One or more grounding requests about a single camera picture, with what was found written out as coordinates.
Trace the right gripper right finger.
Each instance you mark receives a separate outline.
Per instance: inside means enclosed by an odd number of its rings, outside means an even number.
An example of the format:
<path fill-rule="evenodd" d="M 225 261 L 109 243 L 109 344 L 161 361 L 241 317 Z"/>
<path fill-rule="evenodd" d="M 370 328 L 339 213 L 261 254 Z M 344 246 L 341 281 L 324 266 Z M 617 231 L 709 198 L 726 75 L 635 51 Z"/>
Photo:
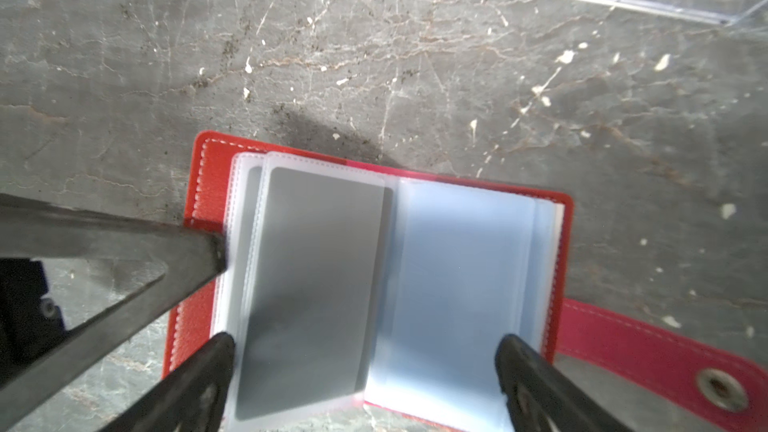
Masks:
<path fill-rule="evenodd" d="M 494 365 L 516 431 L 626 431 L 520 337 L 500 340 Z"/>

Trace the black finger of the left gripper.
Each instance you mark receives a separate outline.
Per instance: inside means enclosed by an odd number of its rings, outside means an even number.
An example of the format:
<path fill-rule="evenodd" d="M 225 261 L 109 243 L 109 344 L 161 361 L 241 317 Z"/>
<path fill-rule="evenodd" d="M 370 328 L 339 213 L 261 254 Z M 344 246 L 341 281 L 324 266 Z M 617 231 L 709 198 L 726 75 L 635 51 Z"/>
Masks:
<path fill-rule="evenodd" d="M 129 259 L 165 273 L 74 329 L 48 294 L 47 259 Z M 226 270 L 212 232 L 1 198 L 1 425 L 10 428 Z"/>

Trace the red card holder wallet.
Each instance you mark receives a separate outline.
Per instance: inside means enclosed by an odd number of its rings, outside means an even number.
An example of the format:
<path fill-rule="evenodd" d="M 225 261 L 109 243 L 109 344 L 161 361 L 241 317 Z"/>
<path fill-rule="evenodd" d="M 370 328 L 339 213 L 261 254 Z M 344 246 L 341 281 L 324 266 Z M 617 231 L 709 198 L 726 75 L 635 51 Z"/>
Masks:
<path fill-rule="evenodd" d="M 564 296 L 574 204 L 563 192 L 478 179 L 448 177 L 331 157 L 315 152 L 204 131 L 197 135 L 191 159 L 185 226 L 204 231 L 223 229 L 231 163 L 244 152 L 281 152 L 336 165 L 396 177 L 495 190 L 537 197 L 565 208 L 548 329 L 542 347 L 547 360 L 562 353 L 620 375 L 704 418 L 726 431 L 767 428 L 767 373 L 753 362 L 686 337 L 584 304 Z M 748 404 L 741 412 L 727 411 L 709 401 L 697 378 L 716 369 L 738 381 Z"/>

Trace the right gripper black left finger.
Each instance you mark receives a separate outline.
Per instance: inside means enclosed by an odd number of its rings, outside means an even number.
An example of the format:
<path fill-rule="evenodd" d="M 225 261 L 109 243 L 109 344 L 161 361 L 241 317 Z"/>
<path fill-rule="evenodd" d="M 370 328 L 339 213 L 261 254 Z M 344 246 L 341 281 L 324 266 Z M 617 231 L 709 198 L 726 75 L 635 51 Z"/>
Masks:
<path fill-rule="evenodd" d="M 221 332 L 104 431 L 217 431 L 233 377 L 235 342 Z"/>

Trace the grey credit card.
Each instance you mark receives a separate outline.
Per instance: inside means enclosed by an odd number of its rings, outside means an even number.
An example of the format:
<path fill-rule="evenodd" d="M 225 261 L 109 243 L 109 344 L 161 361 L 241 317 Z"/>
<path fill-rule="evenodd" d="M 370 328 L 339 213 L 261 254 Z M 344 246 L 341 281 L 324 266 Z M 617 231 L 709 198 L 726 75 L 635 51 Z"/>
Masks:
<path fill-rule="evenodd" d="M 267 160 L 235 429 L 279 427 L 357 399 L 392 199 L 378 177 Z"/>

